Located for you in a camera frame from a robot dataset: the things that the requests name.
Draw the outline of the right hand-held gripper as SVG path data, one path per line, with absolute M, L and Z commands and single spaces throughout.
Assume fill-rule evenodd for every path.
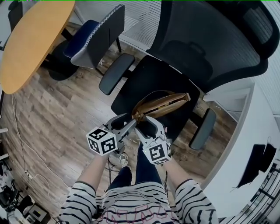
M 135 132 L 143 144 L 143 152 L 150 163 L 161 165 L 172 159 L 171 142 L 165 135 L 164 126 L 155 118 L 150 116 L 145 117 L 146 120 L 156 127 L 155 138 L 145 136 L 137 127 Z

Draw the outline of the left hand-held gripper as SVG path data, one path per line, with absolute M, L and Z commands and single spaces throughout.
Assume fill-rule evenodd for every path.
M 124 152 L 123 139 L 136 127 L 137 121 L 129 118 L 128 113 L 123 113 L 111 118 L 106 124 L 95 127 L 87 133 L 86 138 L 89 149 L 98 155 L 111 154 L 120 156 Z

